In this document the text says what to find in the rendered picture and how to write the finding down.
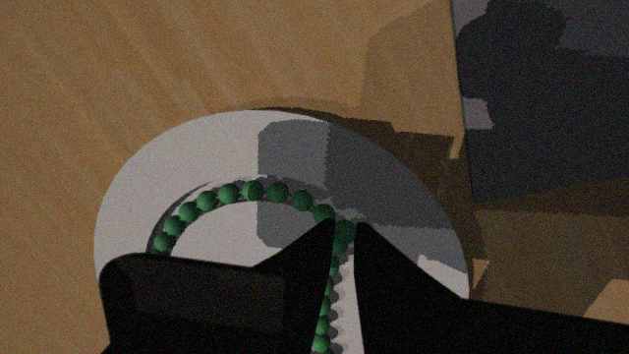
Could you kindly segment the grey round bead board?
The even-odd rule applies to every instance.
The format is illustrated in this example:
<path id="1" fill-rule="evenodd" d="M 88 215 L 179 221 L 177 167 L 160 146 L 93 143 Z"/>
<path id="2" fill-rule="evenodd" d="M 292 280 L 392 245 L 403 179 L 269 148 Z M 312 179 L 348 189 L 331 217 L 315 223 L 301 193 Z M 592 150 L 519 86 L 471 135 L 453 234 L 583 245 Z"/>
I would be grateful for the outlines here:
<path id="1" fill-rule="evenodd" d="M 462 298 L 469 277 L 460 241 L 446 212 L 419 178 L 384 147 L 351 129 L 295 111 L 216 113 L 166 131 L 138 150 L 110 183 L 94 233 L 95 275 L 112 259 L 151 253 L 165 220 L 185 202 L 228 183 L 243 191 L 282 182 L 289 195 L 306 190 L 313 206 L 328 204 L 335 221 L 365 222 L 422 270 Z M 317 223 L 314 210 L 263 193 L 234 204 L 219 199 L 176 234 L 171 257 L 254 266 Z M 330 349 L 364 354 L 354 279 L 354 240 L 335 255 Z"/>

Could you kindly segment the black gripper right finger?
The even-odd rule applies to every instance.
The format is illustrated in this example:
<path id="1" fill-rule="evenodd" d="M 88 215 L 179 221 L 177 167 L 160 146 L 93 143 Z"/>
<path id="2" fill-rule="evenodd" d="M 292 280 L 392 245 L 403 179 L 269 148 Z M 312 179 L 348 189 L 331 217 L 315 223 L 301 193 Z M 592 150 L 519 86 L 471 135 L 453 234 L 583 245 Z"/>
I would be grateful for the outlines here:
<path id="1" fill-rule="evenodd" d="M 462 298 L 365 222 L 354 279 L 364 354 L 629 354 L 629 324 Z"/>

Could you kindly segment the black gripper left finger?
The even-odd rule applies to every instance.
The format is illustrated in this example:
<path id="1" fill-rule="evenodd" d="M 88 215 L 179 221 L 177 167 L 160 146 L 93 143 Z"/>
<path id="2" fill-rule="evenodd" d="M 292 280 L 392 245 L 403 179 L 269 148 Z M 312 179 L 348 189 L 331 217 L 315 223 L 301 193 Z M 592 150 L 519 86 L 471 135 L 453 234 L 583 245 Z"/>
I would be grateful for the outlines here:
<path id="1" fill-rule="evenodd" d="M 248 352 L 311 354 L 330 272 L 325 218 L 254 265 L 150 253 L 109 261 L 98 287 L 110 343 L 120 333 Z"/>

